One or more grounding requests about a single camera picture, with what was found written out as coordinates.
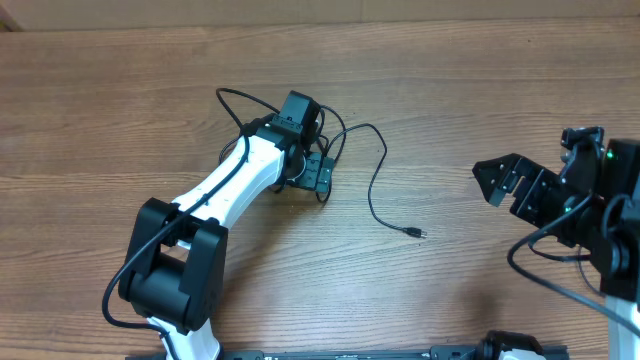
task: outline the electrical wire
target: electrical wire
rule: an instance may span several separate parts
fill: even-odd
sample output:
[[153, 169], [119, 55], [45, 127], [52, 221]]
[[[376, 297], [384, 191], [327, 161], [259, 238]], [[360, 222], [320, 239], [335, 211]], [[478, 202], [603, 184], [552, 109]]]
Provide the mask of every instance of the electrical wire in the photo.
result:
[[216, 97], [218, 98], [218, 101], [220, 101], [220, 104], [222, 104], [222, 107], [224, 107], [225, 110], [227, 110], [227, 112], [229, 113], [229, 115], [231, 115], [231, 118], [233, 119], [233, 121], [236, 123], [236, 125], [238, 125], [238, 127], [240, 128], [240, 130], [242, 130], [242, 122], [240, 121], [240, 119], [238, 118], [238, 116], [236, 116], [236, 114], [231, 110], [231, 108], [229, 107], [229, 105], [227, 105], [227, 102], [224, 101], [224, 99], [222, 98], [222, 93], [229, 93], [229, 94], [234, 94], [234, 95], [238, 95], [238, 96], [242, 96], [244, 98], [247, 98], [249, 100], [255, 101], [258, 104], [269, 108], [271, 111], [273, 111], [276, 114], [280, 113], [280, 110], [276, 109], [276, 107], [274, 107], [273, 105], [267, 103], [266, 101], [262, 101], [260, 99], [258, 99], [255, 96], [249, 95], [247, 93], [244, 93], [242, 91], [238, 91], [238, 90], [233, 90], [233, 89], [228, 89], [228, 88], [217, 88], [216, 89]]
[[318, 136], [318, 139], [316, 140], [316, 145], [318, 145], [318, 149], [320, 149], [320, 153], [324, 154], [324, 145], [322, 145], [322, 141], [320, 141], [320, 136]]
[[[222, 98], [222, 93], [229, 93], [229, 94], [234, 94], [234, 95], [238, 95], [238, 96], [242, 96], [244, 98], [247, 98], [251, 101], [255, 101], [256, 103], [266, 107], [267, 109], [273, 111], [276, 114], [280, 114], [280, 110], [278, 110], [275, 106], [269, 104], [266, 101], [263, 101], [261, 99], [258, 99], [257, 97], [253, 96], [253, 95], [249, 95], [245, 92], [242, 91], [238, 91], [238, 90], [234, 90], [234, 89], [229, 89], [229, 88], [218, 88], [216, 89], [216, 97], [218, 98], [218, 100], [220, 101], [220, 104], [222, 104], [222, 106], [225, 108], [225, 110], [227, 110], [227, 112], [229, 113], [229, 115], [231, 115], [231, 118], [233, 118], [233, 121], [236, 123], [236, 125], [238, 125], [238, 127], [240, 128], [240, 130], [242, 130], [243, 125], [242, 122], [240, 121], [240, 119], [236, 116], [236, 114], [231, 110], [231, 108], [229, 107], [229, 105], [227, 105], [227, 102]], [[236, 141], [238, 141], [238, 139], [240, 139], [240, 137], [237, 137], [231, 141], [229, 141], [220, 151], [220, 155], [218, 156], [218, 164], [222, 164], [222, 160], [224, 160], [225, 154], [227, 152], [227, 150], [229, 149], [229, 147], [233, 144], [235, 144]]]
[[633, 334], [635, 334], [636, 336], [640, 337], [640, 329], [638, 329], [632, 322], [630, 322], [629, 320], [623, 318], [622, 316], [616, 314], [614, 311], [607, 309], [606, 307], [598, 304], [597, 302], [583, 296], [580, 294], [577, 294], [571, 290], [568, 290], [562, 286], [559, 286], [557, 284], [554, 284], [548, 280], [545, 280], [541, 277], [538, 277], [528, 271], [526, 271], [525, 269], [523, 269], [522, 267], [520, 267], [520, 265], [516, 264], [513, 257], [515, 255], [515, 253], [522, 247], [524, 246], [526, 243], [528, 243], [529, 241], [538, 241], [540, 239], [542, 239], [545, 234], [547, 232], [549, 232], [551, 229], [555, 228], [558, 225], [561, 225], [562, 223], [564, 223], [565, 221], [567, 221], [568, 219], [570, 219], [572, 216], [574, 216], [579, 210], [582, 210], [582, 208], [584, 208], [587, 204], [589, 204], [589, 202], [591, 202], [591, 200], [593, 199], [593, 195], [589, 195], [587, 196], [584, 200], [582, 200], [580, 202], [580, 204], [578, 204], [576, 207], [574, 207], [571, 211], [563, 214], [562, 216], [558, 217], [557, 219], [555, 219], [554, 221], [550, 222], [549, 224], [541, 227], [540, 229], [532, 232], [531, 234], [527, 235], [526, 237], [524, 237], [523, 239], [521, 239], [520, 241], [518, 241], [515, 245], [513, 245], [513, 247], [509, 250], [509, 253], [507, 254], [507, 262], [509, 263], [509, 266], [511, 266], [516, 272], [518, 272], [520, 275], [526, 277], [527, 279], [535, 282], [538, 285], [542, 285], [544, 287], [546, 287], [547, 289], [553, 290], [563, 296], [568, 297], [571, 300], [577, 301], [585, 306], [590, 307], [591, 309], [601, 313], [602, 315], [608, 317], [610, 320], [617, 322], [618, 324], [624, 326], [625, 328], [627, 328], [629, 331], [631, 331]]
[[[342, 118], [340, 117], [340, 115], [338, 114], [338, 112], [337, 112], [337, 111], [333, 110], [332, 108], [330, 108], [330, 107], [329, 107], [329, 106], [327, 106], [327, 105], [320, 105], [320, 108], [321, 108], [321, 109], [325, 109], [325, 110], [329, 111], [330, 113], [332, 113], [332, 114], [333, 114], [333, 116], [335, 116], [335, 117], [338, 119], [338, 121], [340, 122], [340, 126], [342, 126], [342, 131], [343, 131], [343, 132], [345, 132], [345, 131], [347, 130], [347, 127], [344, 125], [344, 121], [342, 121]], [[325, 139], [327, 139], [327, 144], [328, 144], [328, 143], [329, 143], [329, 139], [328, 139], [326, 136], [323, 136], [323, 137], [324, 137]], [[336, 155], [336, 158], [335, 158], [335, 160], [334, 160], [334, 161], [335, 161], [335, 162], [334, 162], [334, 166], [335, 166], [335, 165], [337, 165], [337, 164], [338, 164], [338, 160], [340, 160], [340, 155], [342, 155], [342, 149], [344, 149], [344, 143], [345, 143], [345, 141], [347, 141], [347, 133], [345, 133], [345, 134], [344, 134], [344, 136], [342, 137], [342, 143], [340, 144], [340, 149], [338, 149], [338, 154]]]
[[115, 288], [118, 281], [120, 281], [120, 279], [125, 273], [131, 271], [131, 268], [135, 264], [136, 260], [138, 260], [138, 258], [140, 258], [142, 254], [149, 251], [150, 249], [155, 248], [155, 246], [157, 246], [160, 242], [162, 242], [162, 240], [167, 235], [169, 235], [176, 226], [180, 225], [185, 219], [187, 219], [187, 217], [191, 215], [191, 213], [193, 213], [196, 209], [198, 209], [200, 206], [202, 206], [207, 201], [209, 201], [209, 199], [211, 199], [211, 197], [213, 197], [213, 195], [215, 195], [215, 193], [218, 192], [218, 190], [220, 190], [223, 186], [225, 186], [229, 182], [229, 180], [231, 180], [233, 176], [238, 171], [240, 171], [240, 168], [242, 167], [242, 165], [244, 165], [244, 163], [249, 158], [249, 139], [247, 137], [244, 137], [244, 145], [245, 145], [244, 154], [240, 158], [240, 161], [238, 162], [238, 164], [231, 170], [231, 172], [229, 172], [229, 174], [227, 174], [227, 176], [225, 176], [222, 179], [222, 181], [220, 181], [216, 186], [214, 186], [213, 189], [211, 189], [211, 191], [207, 192], [204, 196], [202, 196], [202, 198], [196, 201], [195, 204], [191, 205], [187, 210], [182, 212], [178, 217], [176, 217], [174, 220], [169, 222], [166, 226], [162, 227], [162, 229], [160, 229], [160, 231], [156, 233], [156, 235], [154, 235], [149, 241], [147, 241], [146, 244], [144, 244], [140, 249], [138, 249], [138, 251], [133, 256], [131, 256], [131, 258], [129, 258], [129, 261], [127, 261], [124, 265], [122, 265], [120, 270], [118, 270], [118, 272], [113, 276], [113, 278], [109, 282], [109, 285], [107, 285], [107, 288], [104, 291], [104, 295], [102, 297], [102, 315], [104, 315], [104, 318], [107, 320], [108, 323], [121, 328], [149, 329], [149, 330], [155, 330], [159, 332], [161, 334], [161, 337], [166, 340], [167, 347], [169, 348], [171, 357], [175, 360], [179, 360], [179, 358], [175, 353], [175, 347], [173, 345], [173, 341], [171, 340], [171, 337], [168, 336], [169, 333], [164, 328], [157, 325], [148, 324], [148, 323], [129, 323], [129, 322], [124, 322], [124, 321], [114, 319], [113, 316], [111, 316], [111, 313], [109, 312], [109, 298], [111, 297], [111, 293], [113, 292], [113, 289]]
[[605, 239], [609, 238], [609, 218], [611, 217], [611, 212], [613, 208], [618, 205], [620, 201], [631, 201], [631, 197], [627, 194], [618, 194], [609, 200], [607, 207], [604, 209], [604, 213], [602, 214], [602, 222], [600, 223], [600, 233], [602, 237]]
[[220, 150], [220, 155], [218, 155], [218, 165], [222, 164], [222, 160], [224, 160], [224, 157], [225, 157], [225, 155], [226, 155], [226, 153], [227, 153], [227, 150], [229, 149], [229, 147], [230, 147], [231, 145], [235, 144], [235, 143], [236, 143], [236, 141], [238, 141], [238, 139], [240, 139], [240, 137], [237, 137], [237, 138], [235, 138], [235, 139], [233, 139], [233, 140], [229, 141], [229, 142], [227, 143], [227, 145], [225, 145], [225, 146], [222, 148], [222, 150]]
[[324, 129], [324, 109], [320, 108], [320, 126], [318, 127], [318, 130], [316, 131], [316, 134], [318, 136], [320, 136], [320, 134], [322, 134], [322, 129]]
[[[413, 237], [426, 237], [426, 232], [423, 232], [422, 229], [419, 228], [415, 228], [415, 227], [402, 227], [402, 226], [397, 226], [397, 225], [393, 225], [390, 224], [382, 219], [380, 219], [378, 217], [378, 215], [376, 214], [375, 210], [373, 209], [373, 203], [371, 201], [371, 191], [373, 188], [373, 182], [376, 180], [376, 177], [378, 176], [378, 172], [380, 171], [380, 168], [382, 167], [382, 162], [384, 161], [385, 157], [387, 156], [387, 143], [384, 141], [384, 138], [382, 137], [382, 134], [380, 134], [380, 131], [378, 131], [378, 129], [368, 123], [365, 124], [360, 124], [360, 125], [356, 125], [356, 126], [352, 126], [348, 129], [345, 129], [343, 131], [341, 131], [338, 135], [336, 135], [333, 140], [331, 140], [331, 142], [329, 142], [329, 146], [327, 146], [327, 148], [325, 149], [325, 154], [324, 156], [327, 155], [327, 153], [329, 153], [329, 151], [331, 150], [331, 147], [333, 146], [333, 144], [336, 142], [336, 140], [338, 140], [340, 137], [343, 137], [344, 135], [346, 135], [348, 132], [356, 130], [356, 129], [360, 129], [360, 128], [364, 128], [364, 127], [369, 127], [371, 128], [373, 131], [375, 131], [375, 133], [378, 135], [378, 137], [380, 138], [380, 141], [382, 142], [382, 146], [384, 147], [384, 153], [382, 154], [382, 157], [380, 158], [380, 162], [378, 162], [378, 166], [376, 167], [376, 170], [373, 173], [373, 176], [371, 177], [371, 182], [369, 183], [369, 190], [367, 192], [367, 200], [369, 202], [369, 209], [371, 210], [371, 215], [373, 215], [373, 218], [376, 219], [377, 222], [379, 222], [380, 224], [390, 228], [390, 229], [394, 229], [394, 230], [398, 230], [398, 231], [402, 231], [405, 234], [409, 235], [409, 236], [413, 236]], [[324, 199], [320, 200], [318, 198], [319, 201], [321, 202], [326, 202], [329, 197], [331, 196], [331, 183], [329, 183], [329, 191], [327, 192], [327, 195]]]
[[329, 146], [329, 138], [327, 138], [324, 135], [318, 135], [318, 140], [319, 139], [323, 139], [324, 140], [324, 149], [326, 149], [327, 146]]
[[[551, 234], [545, 234], [545, 236], [543, 236], [542, 238], [545, 238], [547, 236], [551, 236]], [[537, 240], [529, 241], [529, 249], [531, 249], [531, 251], [533, 251], [534, 254], [538, 256], [542, 256], [545, 259], [560, 261], [560, 262], [581, 262], [581, 261], [589, 260], [589, 255], [551, 255], [551, 254], [544, 253], [542, 251], [538, 251], [534, 249], [536, 242]]]
[[[582, 246], [578, 245], [578, 255], [580, 256], [580, 253], [582, 252]], [[584, 280], [585, 284], [587, 284], [587, 286], [589, 287], [589, 289], [591, 289], [591, 291], [600, 296], [600, 297], [604, 297], [604, 293], [602, 293], [600, 290], [596, 289], [595, 286], [593, 286], [591, 284], [591, 281], [589, 281], [589, 279], [587, 279], [587, 274], [585, 274], [584, 269], [582, 268], [582, 261], [577, 261], [578, 263], [578, 270], [580, 271], [580, 275], [582, 276], [582, 279]]]

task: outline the cable plug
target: cable plug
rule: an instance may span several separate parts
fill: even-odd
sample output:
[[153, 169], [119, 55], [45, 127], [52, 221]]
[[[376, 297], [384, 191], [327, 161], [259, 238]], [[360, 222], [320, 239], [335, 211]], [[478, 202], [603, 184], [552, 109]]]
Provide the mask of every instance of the cable plug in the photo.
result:
[[427, 238], [427, 232], [423, 232], [422, 229], [418, 229], [418, 228], [414, 228], [414, 227], [408, 227], [408, 228], [404, 228], [402, 230], [402, 232], [404, 232], [405, 234], [411, 236], [411, 237], [415, 237], [415, 238], [422, 238], [422, 239], [426, 239]]

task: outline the robotic arm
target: robotic arm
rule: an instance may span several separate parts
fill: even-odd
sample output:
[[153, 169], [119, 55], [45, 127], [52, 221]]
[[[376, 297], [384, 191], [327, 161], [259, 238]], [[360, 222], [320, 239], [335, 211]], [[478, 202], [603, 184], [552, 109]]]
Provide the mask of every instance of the robotic arm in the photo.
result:
[[[473, 174], [487, 202], [498, 206], [513, 193], [510, 212], [538, 228], [568, 219], [545, 235], [591, 251], [587, 259], [601, 275], [606, 308], [535, 275], [523, 275], [608, 316], [609, 358], [635, 360], [640, 359], [640, 142], [613, 139], [605, 151], [603, 138], [600, 127], [565, 129], [561, 145], [567, 150], [562, 156], [566, 165], [560, 174], [518, 154], [478, 162]], [[588, 205], [578, 209], [585, 200]], [[545, 258], [571, 258], [540, 253], [534, 244], [530, 241], [529, 247]]]
[[[320, 193], [328, 191], [334, 161], [310, 151], [317, 140], [319, 111], [313, 99], [292, 91], [279, 114], [245, 126], [243, 136], [248, 136], [249, 145], [246, 163], [120, 279], [120, 297], [150, 324], [165, 330], [167, 359], [172, 359], [172, 350], [181, 360], [218, 358], [220, 345], [209, 318], [222, 292], [228, 231], [251, 201], [278, 181]], [[239, 141], [211, 175], [171, 204], [148, 200], [138, 213], [127, 261], [227, 178], [245, 150], [245, 142]], [[161, 244], [190, 250], [187, 260], [160, 252]]]

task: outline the white arm segment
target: white arm segment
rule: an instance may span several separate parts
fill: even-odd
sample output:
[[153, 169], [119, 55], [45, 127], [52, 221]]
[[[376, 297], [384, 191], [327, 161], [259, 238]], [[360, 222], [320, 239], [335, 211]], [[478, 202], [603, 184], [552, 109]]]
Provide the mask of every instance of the white arm segment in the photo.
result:
[[[239, 139], [227, 160], [195, 189], [178, 196], [173, 202], [180, 204], [181, 211], [189, 208], [233, 170], [243, 153], [244, 139]], [[267, 186], [278, 180], [283, 166], [284, 151], [276, 148], [271, 141], [257, 136], [250, 137], [248, 162], [227, 185], [191, 215], [202, 220], [218, 219], [220, 225], [231, 229], [249, 203]]]
[[[640, 325], [638, 305], [617, 297], [607, 296], [605, 306], [616, 314]], [[639, 360], [640, 339], [624, 326], [609, 320], [609, 360]]]
[[[193, 190], [178, 196], [173, 202], [180, 204], [181, 211], [195, 204], [236, 167], [243, 154], [244, 138], [241, 138], [229, 157], [211, 175]], [[250, 137], [247, 163], [192, 215], [202, 220], [218, 219], [220, 225], [231, 229], [251, 201], [267, 186], [278, 180], [283, 167], [284, 151], [276, 148], [270, 141], [257, 136]], [[179, 241], [178, 245], [186, 249], [191, 248], [191, 244], [184, 241]], [[210, 320], [207, 320], [200, 329], [190, 331], [187, 335], [180, 334], [173, 325], [158, 318], [151, 317], [147, 321], [160, 325], [169, 332], [168, 336], [171, 337], [180, 360], [216, 360], [220, 354], [220, 343], [213, 336]], [[162, 342], [167, 350], [167, 360], [174, 360], [169, 355], [167, 342], [164, 339]]]
[[498, 360], [546, 360], [546, 358], [533, 351], [513, 349], [501, 352]]

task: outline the wooden table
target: wooden table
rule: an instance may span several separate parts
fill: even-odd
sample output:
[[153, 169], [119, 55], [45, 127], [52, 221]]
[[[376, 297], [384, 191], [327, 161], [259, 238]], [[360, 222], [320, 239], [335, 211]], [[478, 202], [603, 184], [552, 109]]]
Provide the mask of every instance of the wooden table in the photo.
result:
[[[352, 133], [326, 206], [264, 193], [233, 228], [213, 318], [227, 349], [409, 349], [504, 329], [602, 359], [603, 317], [508, 267], [533, 227], [485, 203], [471, 167], [518, 152], [559, 170], [563, 127], [640, 138], [638, 59], [637, 18], [2, 34], [0, 357], [160, 349], [109, 326], [100, 299], [139, 207], [195, 186], [236, 134], [214, 96], [228, 86], [277, 106], [295, 89], [375, 124], [389, 145], [376, 209], [429, 237], [373, 220], [382, 146]], [[244, 120], [265, 114], [229, 101]], [[588, 291], [573, 265], [518, 260]]]

